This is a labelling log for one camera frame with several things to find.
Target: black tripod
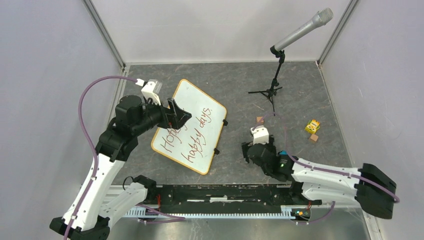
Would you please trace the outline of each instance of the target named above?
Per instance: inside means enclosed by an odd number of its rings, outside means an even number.
[[[286,58],[286,55],[284,54],[284,50],[282,51],[274,51],[272,52],[276,58],[279,58],[278,60],[278,68],[277,72],[275,73],[275,77],[272,79],[271,87],[264,91],[249,91],[248,94],[262,94],[264,95],[272,104],[272,112],[275,113],[274,108],[274,100],[273,96],[277,95],[277,90],[282,89],[283,87],[278,87],[280,84],[277,81],[278,73],[280,72],[281,65],[284,63],[284,59]]]

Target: microphone grille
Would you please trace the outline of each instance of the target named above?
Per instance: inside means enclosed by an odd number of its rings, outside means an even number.
[[[322,24],[327,24],[328,22],[330,22],[331,19],[333,19],[333,12],[331,11],[330,8],[325,8],[321,11],[318,12],[318,16],[319,16],[319,20],[321,21]]]

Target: wooden block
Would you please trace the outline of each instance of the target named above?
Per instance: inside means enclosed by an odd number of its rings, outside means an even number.
[[[309,141],[311,141],[311,143],[313,143],[313,144],[316,143],[318,141],[318,136],[315,135],[315,134],[311,134]]]
[[[261,121],[261,118],[262,118],[261,116],[257,116],[256,122],[259,123],[259,121],[260,121],[261,124],[264,124],[264,120],[262,119],[262,121]]]

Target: whiteboard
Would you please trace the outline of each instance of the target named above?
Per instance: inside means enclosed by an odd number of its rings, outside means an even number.
[[[187,168],[205,175],[214,157],[227,109],[186,79],[173,95],[176,104],[191,113],[179,130],[158,128],[151,148]]]

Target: silver microphone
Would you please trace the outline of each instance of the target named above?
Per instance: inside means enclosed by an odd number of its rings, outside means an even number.
[[[310,31],[326,25],[330,20],[333,19],[333,12],[330,8],[323,9],[317,12],[307,23],[299,27],[297,30],[286,36],[283,40],[277,42],[274,46],[271,47],[271,52],[273,54],[278,54],[288,45],[294,43],[301,37],[308,34]]]

